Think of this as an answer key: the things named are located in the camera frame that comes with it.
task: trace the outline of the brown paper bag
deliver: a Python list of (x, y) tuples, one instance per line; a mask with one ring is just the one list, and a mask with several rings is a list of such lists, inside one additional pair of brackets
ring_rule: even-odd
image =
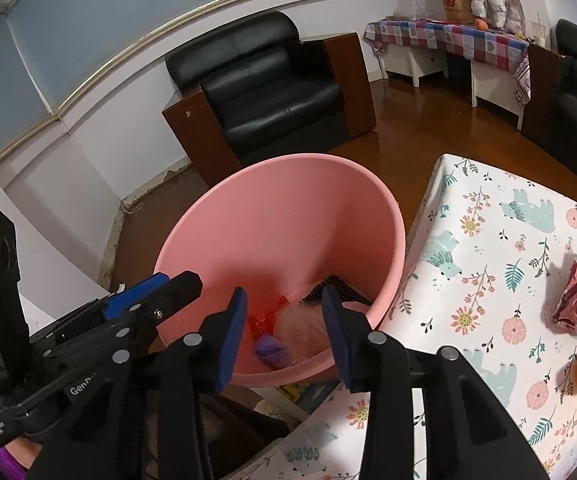
[(448, 22), (475, 23), (476, 16), (471, 13), (471, 0), (442, 0)]

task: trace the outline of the brown wooden panel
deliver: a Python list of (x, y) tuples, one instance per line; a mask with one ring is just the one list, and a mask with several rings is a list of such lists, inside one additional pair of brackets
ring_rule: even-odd
[(375, 110), (360, 38), (355, 32), (324, 41), (335, 80), (344, 95), (344, 116), (352, 139), (375, 128)]
[(175, 137), (209, 186), (242, 169), (200, 87), (162, 112)]
[(549, 150), (553, 132), (553, 104), (560, 81), (562, 57), (536, 44), (529, 45), (531, 101), (524, 110), (522, 133)]

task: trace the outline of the metal screw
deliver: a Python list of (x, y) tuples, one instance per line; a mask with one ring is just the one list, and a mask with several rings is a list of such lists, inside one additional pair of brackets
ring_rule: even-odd
[(459, 357), (459, 352), (457, 351), (457, 348), (454, 348), (453, 346), (442, 347), (442, 349), (440, 350), (440, 354), (442, 355), (442, 357), (444, 357), (444, 359), (448, 361), (455, 361)]
[(128, 350), (118, 350), (113, 354), (113, 362), (116, 362), (118, 365), (125, 363), (130, 358), (130, 353)]
[(197, 346), (202, 342), (202, 336), (197, 332), (191, 332), (190, 334), (185, 335), (182, 340), (186, 346)]
[(383, 345), (387, 342), (387, 335), (379, 330), (374, 330), (368, 335), (369, 341), (375, 345)]

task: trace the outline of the purple sleeve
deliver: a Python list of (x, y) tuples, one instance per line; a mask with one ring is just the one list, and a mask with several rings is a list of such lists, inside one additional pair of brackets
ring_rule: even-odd
[(24, 480), (27, 470), (23, 468), (5, 447), (0, 448), (0, 471), (7, 480)]

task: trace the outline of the purple crumpled paper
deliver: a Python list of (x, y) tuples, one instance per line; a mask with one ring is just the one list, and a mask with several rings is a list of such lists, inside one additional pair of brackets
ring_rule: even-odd
[(262, 335), (255, 343), (253, 351), (260, 361), (274, 370), (286, 368), (293, 362), (286, 347), (272, 335)]

